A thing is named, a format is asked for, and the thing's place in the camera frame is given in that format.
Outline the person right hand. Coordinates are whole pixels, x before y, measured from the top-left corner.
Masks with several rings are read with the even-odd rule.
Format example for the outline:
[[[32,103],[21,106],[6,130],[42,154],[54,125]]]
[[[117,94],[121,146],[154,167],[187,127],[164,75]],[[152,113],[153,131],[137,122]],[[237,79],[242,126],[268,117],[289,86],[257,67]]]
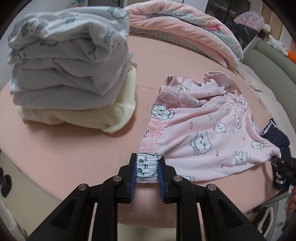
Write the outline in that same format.
[[[296,187],[293,187],[286,206],[286,215],[289,216],[296,210]]]

